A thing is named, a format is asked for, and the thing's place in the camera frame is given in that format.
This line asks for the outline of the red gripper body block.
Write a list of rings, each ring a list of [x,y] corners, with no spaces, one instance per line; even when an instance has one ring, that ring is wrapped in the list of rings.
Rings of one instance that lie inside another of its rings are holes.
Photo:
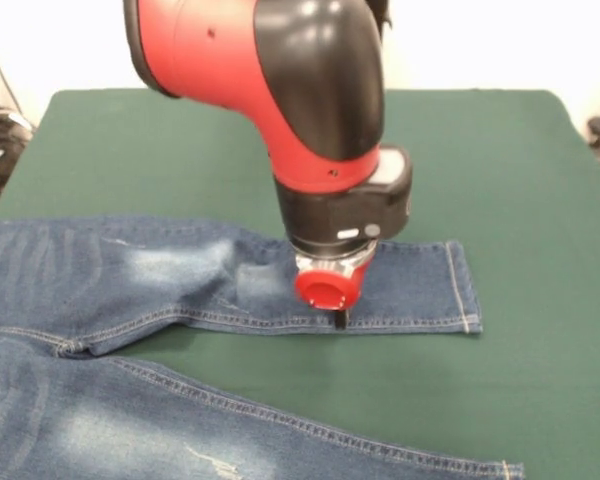
[[[309,306],[321,310],[350,309],[360,298],[364,277],[378,247],[365,243],[352,253],[316,257],[297,252],[296,294]]]

